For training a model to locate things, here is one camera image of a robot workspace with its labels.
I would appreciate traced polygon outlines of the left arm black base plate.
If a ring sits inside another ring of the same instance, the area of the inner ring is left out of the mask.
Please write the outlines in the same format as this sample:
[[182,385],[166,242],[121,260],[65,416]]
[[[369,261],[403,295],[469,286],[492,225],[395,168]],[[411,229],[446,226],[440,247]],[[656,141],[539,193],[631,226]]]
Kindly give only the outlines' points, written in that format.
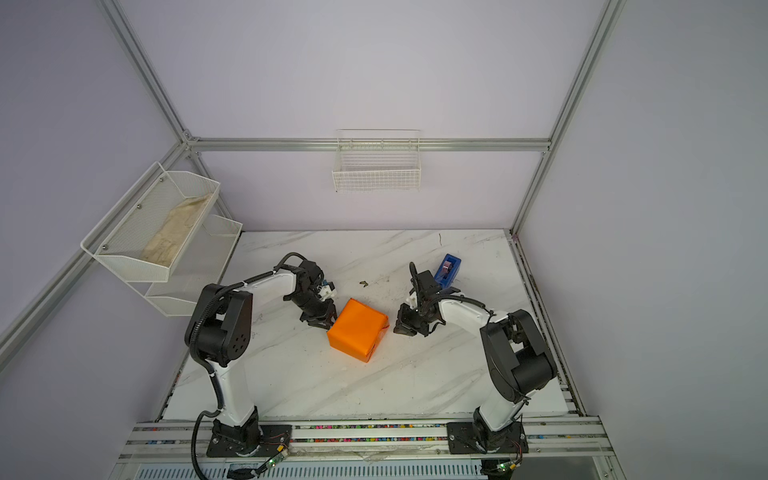
[[208,458],[269,458],[287,448],[293,428],[289,424],[231,427],[215,423],[206,450]]

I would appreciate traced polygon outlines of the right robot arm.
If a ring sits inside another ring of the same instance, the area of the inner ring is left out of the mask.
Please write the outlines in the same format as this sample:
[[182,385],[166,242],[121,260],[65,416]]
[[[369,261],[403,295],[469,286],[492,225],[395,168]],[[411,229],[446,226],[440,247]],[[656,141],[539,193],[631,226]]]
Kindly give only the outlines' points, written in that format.
[[409,272],[411,290],[399,307],[394,332],[427,337],[439,326],[458,326],[479,339],[485,356],[493,390],[474,410],[469,433],[454,431],[455,440],[481,454],[524,453],[522,409],[558,375],[533,316],[522,309],[496,311],[457,288],[442,287],[430,271],[418,271],[413,263]]

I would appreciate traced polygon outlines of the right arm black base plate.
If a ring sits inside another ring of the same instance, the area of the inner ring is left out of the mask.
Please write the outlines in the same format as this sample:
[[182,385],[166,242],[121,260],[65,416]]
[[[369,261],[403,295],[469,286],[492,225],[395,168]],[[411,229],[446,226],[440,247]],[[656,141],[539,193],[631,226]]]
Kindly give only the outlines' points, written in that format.
[[451,454],[526,454],[527,436],[520,421],[499,431],[490,431],[473,422],[449,422],[446,426]]

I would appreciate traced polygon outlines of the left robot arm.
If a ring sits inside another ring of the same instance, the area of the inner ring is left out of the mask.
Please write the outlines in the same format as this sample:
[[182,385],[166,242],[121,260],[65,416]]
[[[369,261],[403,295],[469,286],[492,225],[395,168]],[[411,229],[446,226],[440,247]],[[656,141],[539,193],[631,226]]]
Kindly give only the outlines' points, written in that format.
[[230,285],[203,287],[184,342],[191,360],[211,381],[216,408],[202,416],[213,420],[218,444],[228,441],[240,449],[254,449],[261,442],[257,407],[240,361],[251,341],[256,303],[280,298],[301,311],[301,322],[328,331],[337,318],[335,294],[335,285],[317,263],[296,252],[267,272]]

